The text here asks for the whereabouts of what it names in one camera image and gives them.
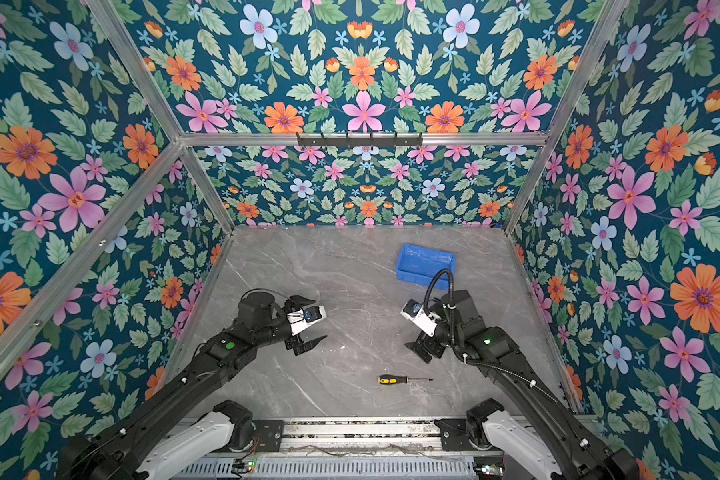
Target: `diagonal metal bar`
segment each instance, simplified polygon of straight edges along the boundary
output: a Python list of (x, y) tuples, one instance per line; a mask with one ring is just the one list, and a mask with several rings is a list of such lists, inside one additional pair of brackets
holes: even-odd
[(219, 191), (211, 183), (211, 178), (208, 173), (202, 168), (200, 159), (197, 157), (194, 149), (184, 148), (182, 153), (182, 161), (186, 166), (186, 169), (190, 172), (192, 179), (195, 181), (198, 191), (202, 197), (206, 199), (208, 207), (216, 216), (216, 221), (221, 225), (224, 234), (231, 235), (232, 230), (235, 226), (232, 224), (232, 219), (224, 208), (224, 203), (221, 202)]
[(163, 149), (154, 163), (40, 289), (19, 317), (0, 335), (0, 380), (5, 378), (16, 359), (32, 345), (45, 323), (64, 304), (72, 288), (82, 281), (96, 263), (104, 251), (104, 246), (117, 237), (120, 228), (142, 205), (157, 182), (168, 173), (180, 153), (181, 146), (177, 142), (172, 142)]
[(117, 10), (110, 0), (88, 0), (88, 8), (96, 17), (106, 37), (109, 39), (120, 61), (134, 80), (134, 85), (141, 92), (150, 110), (160, 123), (168, 140), (177, 141), (182, 133), (181, 125), (176, 120), (168, 101), (163, 97), (163, 92), (157, 87), (152, 78), (152, 73), (146, 69), (144, 58), (136, 47), (134, 40), (123, 24), (123, 19), (117, 14)]
[(544, 166), (547, 160), (552, 157), (557, 144), (560, 142), (560, 136), (563, 134), (570, 116), (574, 112), (574, 108), (579, 101), (586, 83), (590, 80), (595, 66), (600, 61), (600, 56), (605, 50), (610, 36), (614, 33), (614, 29), (619, 24), (619, 18), (626, 8), (629, 0), (605, 0), (600, 16), (595, 26), (592, 28), (589, 39), (586, 41), (584, 51), (581, 53), (579, 64), (576, 67), (573, 77), (568, 83), (562, 99), (557, 104), (554, 116), (550, 122), (547, 131), (549, 139), (536, 156), (536, 161), (531, 165), (528, 174), (525, 176), (523, 186), (518, 192), (518, 196), (514, 200), (512, 214), (509, 216), (507, 223), (504, 225), (504, 231), (511, 234), (514, 226), (518, 224), (520, 216), (530, 201), (530, 197), (539, 183), (541, 175), (544, 173)]
[(195, 336), (195, 330), (197, 330), (197, 326), (202, 321), (202, 312), (205, 310), (208, 302), (210, 301), (211, 295), (213, 294), (213, 289), (219, 280), (219, 275), (221, 274), (221, 271), (224, 269), (224, 265), (226, 264), (226, 259), (232, 251), (232, 241), (232, 235), (225, 236), (224, 241), (221, 245), (221, 252), (216, 258), (216, 263), (213, 264), (213, 267), (211, 267), (211, 272), (206, 279), (206, 282), (202, 288), (202, 292), (200, 292), (197, 300), (195, 301), (195, 306), (194, 308), (192, 308), (192, 315), (190, 316), (190, 318), (186, 319), (184, 331), (181, 333), (181, 336), (178, 339), (178, 344), (174, 348), (170, 360), (168, 360), (168, 364), (166, 365), (165, 369), (166, 374), (162, 377), (161, 382), (158, 385), (158, 389), (162, 388), (164, 382), (170, 382), (171, 379), (173, 379), (174, 375), (181, 371), (183, 367), (181, 362), (185, 358), (184, 354), (187, 348), (191, 348), (195, 345), (192, 342)]
[[(368, 145), (373, 144), (373, 139), (383, 139), (385, 142), (394, 138), (394, 134), (325, 134), (314, 135), (304, 134), (302, 140), (309, 138), (319, 142), (326, 139), (330, 145), (336, 146), (342, 140), (350, 138), (355, 140), (367, 140)], [(216, 134), (184, 134), (182, 141), (187, 147), (207, 147), (209, 145), (224, 145), (226, 147), (250, 145), (285, 145), (298, 146), (298, 137), (291, 134), (236, 134), (233, 132), (219, 132)], [(483, 134), (422, 134), (423, 145), (534, 145), (541, 146), (547, 143), (549, 135), (542, 132), (491, 132)]]

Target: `blue container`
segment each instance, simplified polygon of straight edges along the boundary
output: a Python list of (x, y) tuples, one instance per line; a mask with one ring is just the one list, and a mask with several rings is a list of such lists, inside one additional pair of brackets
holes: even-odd
[[(398, 256), (398, 280), (428, 286), (434, 275), (443, 268), (456, 274), (456, 255), (416, 245), (403, 245)], [(441, 276), (434, 284), (440, 290), (448, 289), (448, 277)]]

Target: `floral wallpaper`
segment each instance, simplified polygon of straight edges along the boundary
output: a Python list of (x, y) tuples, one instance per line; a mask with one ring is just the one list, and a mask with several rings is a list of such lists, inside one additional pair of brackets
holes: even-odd
[(521, 132), (551, 119), (602, 4), (170, 0), (129, 29), (186, 131)]
[(0, 334), (164, 143), (84, 5), (0, 2)]
[(154, 394), (222, 242), (177, 161), (0, 384), (0, 478), (53, 478)]
[(720, 478), (720, 0), (624, 14), (585, 95), (518, 253), (612, 447)]
[(198, 151), (235, 223), (499, 226), (533, 163), (523, 145)]

